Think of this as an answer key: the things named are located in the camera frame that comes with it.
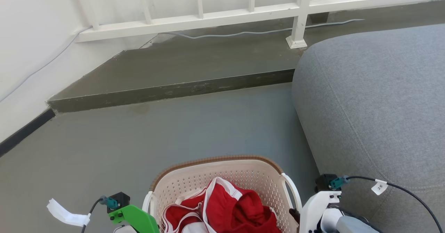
white railing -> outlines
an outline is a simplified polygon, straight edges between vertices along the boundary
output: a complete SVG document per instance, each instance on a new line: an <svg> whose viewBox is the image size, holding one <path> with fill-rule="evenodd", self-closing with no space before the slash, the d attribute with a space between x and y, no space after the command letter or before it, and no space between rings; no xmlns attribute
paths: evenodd
<svg viewBox="0 0 445 233"><path fill-rule="evenodd" d="M204 13L202 0L197 0L198 15L152 19L147 0L140 0L144 21L99 25L90 1L80 0L92 28L80 33L77 42L294 17L292 34L286 40L290 48L302 48L307 46L303 35L309 14L423 1L429 0L296 0L294 3L255 7L255 0L249 0L247 9Z"/></svg>

gray upholstery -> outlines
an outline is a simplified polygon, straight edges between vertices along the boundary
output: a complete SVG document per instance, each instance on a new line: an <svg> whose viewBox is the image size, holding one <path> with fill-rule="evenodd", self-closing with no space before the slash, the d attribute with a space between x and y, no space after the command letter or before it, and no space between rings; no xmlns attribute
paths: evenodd
<svg viewBox="0 0 445 233"><path fill-rule="evenodd" d="M415 192L445 227L445 25L359 33L311 46L292 85L320 173ZM385 233L438 232L406 193L353 180L342 206Z"/></svg>

laundry basket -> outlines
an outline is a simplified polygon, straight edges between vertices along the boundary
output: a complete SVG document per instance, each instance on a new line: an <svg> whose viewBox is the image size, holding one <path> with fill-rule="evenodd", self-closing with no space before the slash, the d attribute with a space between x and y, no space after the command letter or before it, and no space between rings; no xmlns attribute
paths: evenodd
<svg viewBox="0 0 445 233"><path fill-rule="evenodd" d="M156 219L161 232L164 232L162 212L165 207L174 203L177 196L205 188L217 176L240 188L256 191L263 205L275 210L281 232L297 232L298 224L289 214L289 209L294 206L286 187L287 183L296 209L301 211L301 200L294 182L272 160L256 155L214 157L172 166L153 181L142 209Z"/></svg>

white cable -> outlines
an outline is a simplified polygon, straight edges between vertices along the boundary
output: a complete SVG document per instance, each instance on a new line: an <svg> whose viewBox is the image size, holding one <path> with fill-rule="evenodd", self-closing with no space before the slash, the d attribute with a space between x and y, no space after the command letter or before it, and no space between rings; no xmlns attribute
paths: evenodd
<svg viewBox="0 0 445 233"><path fill-rule="evenodd" d="M61 50L57 53L57 55L55 57L51 57L50 60L47 60L46 62L42 63L41 67L38 67L38 69L32 73L30 73L29 75L25 76L24 78L22 78L20 81L18 81L14 86L10 87L10 89L8 91L6 91L3 95L0 96L0 102L5 100L5 98L7 98L10 94L12 94L13 92L16 91L16 89L18 89L28 78L30 78L32 75L34 75L35 73L38 73L41 69L43 69L44 67L46 67L48 64L50 64L52 61L54 61L56 58L58 58L63 52L66 51L66 49L68 49L68 47L74 42L74 40L77 38L77 36L81 33L84 32L85 30L88 30L91 27L86 27L83 28L82 30L80 30L79 32L76 33L76 35L74 35L71 38L68 38L65 41L65 45L66 46L61 46Z"/></svg>
<svg viewBox="0 0 445 233"><path fill-rule="evenodd" d="M315 24L315 25L309 25L307 27L320 27L320 26L326 26L326 25L346 24L346 23L349 23L349 22L361 21L361 20L364 20L364 19L351 19L351 20L344 21L344 22ZM229 35L200 35L198 37L191 37L189 35L184 35L184 34L180 34L180 33L176 33L176 32L164 32L163 34L179 35L180 37L184 37L184 38L198 39L198 38L228 38L228 37L234 37L235 35L242 35L242 34L257 34L257 35L259 35L259 34L269 34L269 33L281 32L281 31L285 31L285 30L292 30L292 28L290 27L290 28L287 28L287 29L270 30L270 31L264 31L264 32L243 31L243 32L240 32L240 33L229 34Z"/></svg>
<svg viewBox="0 0 445 233"><path fill-rule="evenodd" d="M325 23L325 24L315 24L315 25L310 25L307 27L319 27L319 26L325 26L325 25L337 25L337 24L346 24L349 22L353 22L353 21L361 21L364 19L351 19L348 21L344 21L344 22L336 22L336 23ZM73 44L74 40L77 38L77 36L84 32L85 30L90 29L91 27L86 27L82 30L80 30L79 32L76 33L76 35L73 36L72 39L67 39L68 45L67 46L63 46L62 50L57 53L57 55L55 57L52 57L50 60L48 60L48 62L43 63L41 67L39 67L36 71L30 73L29 75L27 75L26 77L22 78L20 81L18 81L14 86L12 86L8 91L6 91L3 95L0 96L0 102L5 100L5 98L7 98L10 94L12 94L13 92L16 91L16 89L18 89L28 78L30 78L32 75L34 75L35 73L38 73L41 69L43 69L44 67L46 67L48 64L50 64L52 61L54 61L56 58L58 58L60 55L62 55L63 52L66 51L66 49L68 49L68 47ZM190 38L190 39L198 39L198 38L228 38L228 37L234 37L235 35L242 35L242 34L269 34L269 33L274 33L274 32L281 32L281 31L285 31L285 30L292 30L292 28L287 28L287 29L282 29L282 30L271 30L271 31L265 31L265 32L250 32L250 31L244 31L244 32L240 32L240 33L236 33L236 34L229 34L229 35L200 35L199 37L190 37L188 35L184 35L184 34L180 34L180 33L175 33L175 32L164 32L164 34L170 34L170 35L179 35L181 37L185 37L185 38Z"/></svg>

white tag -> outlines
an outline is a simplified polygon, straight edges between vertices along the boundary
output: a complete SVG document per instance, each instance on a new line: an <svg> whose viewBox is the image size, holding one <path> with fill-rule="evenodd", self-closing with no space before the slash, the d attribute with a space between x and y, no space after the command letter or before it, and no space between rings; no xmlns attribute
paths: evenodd
<svg viewBox="0 0 445 233"><path fill-rule="evenodd" d="M49 200L46 207L49 212L62 223L80 227L89 223L89 215L72 214L54 199Z"/></svg>
<svg viewBox="0 0 445 233"><path fill-rule="evenodd" d="M388 188L388 185L386 184L385 181L382 181L382 180L376 179L375 181L377 183L371 189L374 193L376 193L377 195L380 195L381 193L383 193L386 190L386 188Z"/></svg>

